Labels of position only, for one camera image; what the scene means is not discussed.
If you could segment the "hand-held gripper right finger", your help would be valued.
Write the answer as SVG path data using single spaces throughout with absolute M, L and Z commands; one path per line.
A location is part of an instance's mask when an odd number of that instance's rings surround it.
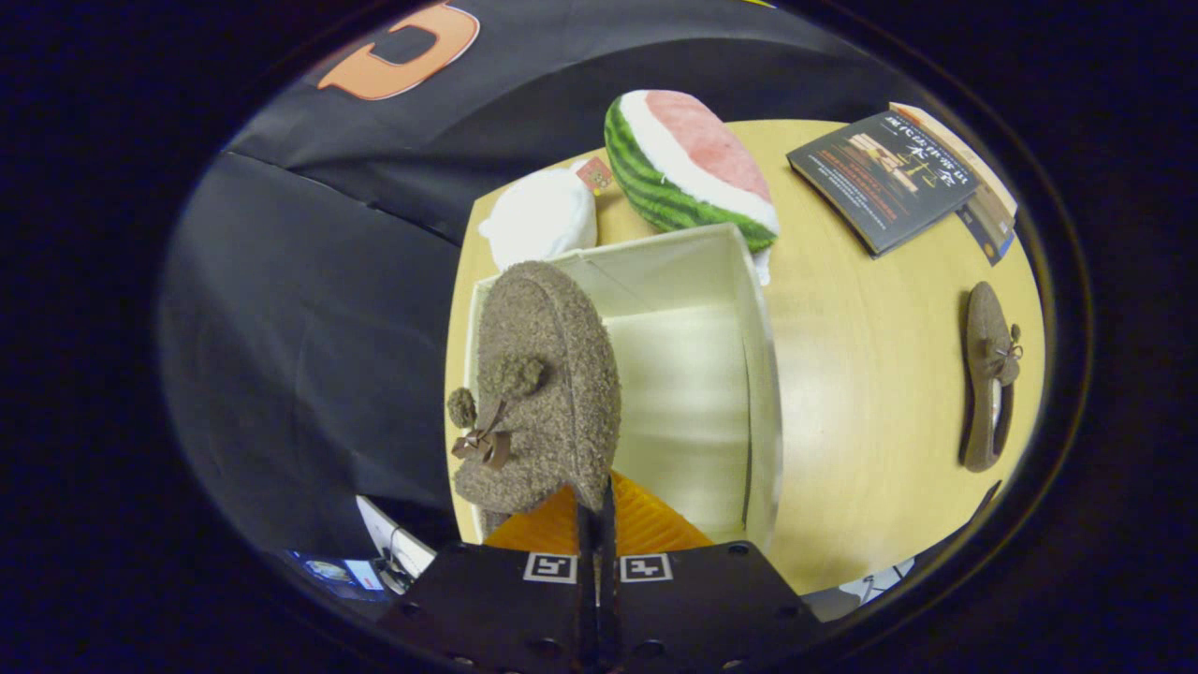
M 621 554 L 642 523 L 674 534 L 680 517 L 613 474 L 603 509 L 604 673 L 754 673 L 825 634 L 754 542 Z

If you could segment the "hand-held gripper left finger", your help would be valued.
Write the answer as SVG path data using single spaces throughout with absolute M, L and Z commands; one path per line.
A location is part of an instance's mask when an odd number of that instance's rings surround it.
M 603 515 L 575 508 L 577 554 L 456 544 L 379 623 L 436 663 L 472 673 L 599 673 Z

